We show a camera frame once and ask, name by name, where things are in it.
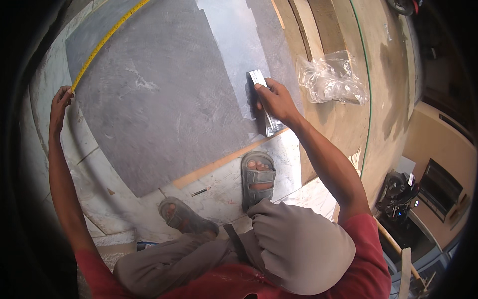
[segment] tiled floor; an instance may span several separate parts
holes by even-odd
[[[22,104],[22,167],[28,173],[41,204],[55,218],[48,185],[48,124],[51,100],[62,85],[72,79],[66,60],[65,40],[93,10],[87,5],[55,39],[36,71]],[[73,101],[67,108],[61,135],[62,145],[92,236],[135,230],[139,241],[164,242],[180,235],[160,217],[157,205],[165,196],[186,202],[201,216],[218,225],[232,223],[239,233],[251,229],[251,220],[241,208],[241,157],[179,190],[174,185],[161,187],[137,198],[123,183],[98,147],[81,110]],[[273,202],[310,207],[331,219],[335,200],[318,179],[305,185],[301,178],[299,141],[291,130],[261,144],[254,151],[268,153],[277,170]],[[191,196],[206,187],[204,193]],[[220,237],[227,237],[221,229]]]

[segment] plastic bag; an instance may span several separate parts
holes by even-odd
[[[307,89],[312,103],[338,100],[363,105],[369,101],[367,84],[356,76],[357,64],[347,50],[325,54],[318,61],[300,58],[296,69],[299,85]]]

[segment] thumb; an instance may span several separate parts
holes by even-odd
[[[66,107],[68,106],[68,103],[70,102],[70,99],[71,99],[71,94],[73,93],[73,91],[71,90],[71,88],[69,90],[67,90],[65,92],[65,94],[63,95],[62,99],[60,100],[60,103]]]
[[[254,88],[256,89],[256,91],[259,94],[259,96],[261,97],[261,99],[265,100],[267,103],[269,103],[272,100],[273,97],[277,96],[270,89],[268,89],[267,87],[265,87],[262,84],[258,83],[256,85],[254,85]]]

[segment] wall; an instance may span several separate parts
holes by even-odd
[[[402,155],[416,163],[413,174],[417,181],[422,178],[428,161],[432,158],[463,187],[459,200],[465,194],[472,198],[477,170],[476,149],[456,129],[439,119],[440,113],[444,114],[428,104],[418,103],[410,119],[408,136]],[[445,223],[441,222],[424,203],[420,203],[418,207],[413,208],[413,211],[428,227],[442,249],[453,240],[465,224],[468,212],[451,229],[452,223],[449,217],[456,208],[455,205],[447,214]]]

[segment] sandal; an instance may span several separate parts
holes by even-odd
[[[260,161],[265,166],[269,167],[268,171],[252,170],[247,166],[250,160]],[[245,213],[247,210],[259,203],[262,199],[272,199],[272,192],[274,190],[275,168],[274,161],[271,156],[263,152],[251,152],[242,158],[242,185],[244,188],[244,198],[242,200],[242,209]],[[272,183],[272,187],[265,190],[254,190],[250,186],[254,184]]]
[[[169,205],[175,205],[174,213],[168,218]],[[219,234],[219,227],[211,220],[204,219],[194,212],[187,204],[176,197],[166,197],[158,207],[159,214],[169,227],[179,230],[181,233],[201,234],[207,230]]]

